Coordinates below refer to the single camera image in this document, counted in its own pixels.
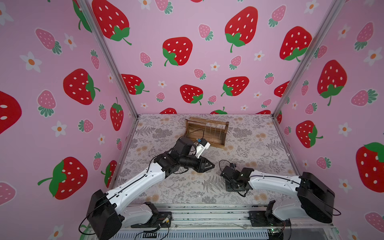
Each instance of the pink wallpaper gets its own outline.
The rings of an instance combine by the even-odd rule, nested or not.
[[[301,170],[336,194],[343,239],[384,239],[383,9],[345,3],[282,110]]]
[[[90,197],[107,190],[133,122],[76,8],[0,2],[4,240],[79,239]]]
[[[89,2],[139,114],[255,114],[275,109],[332,1]]]

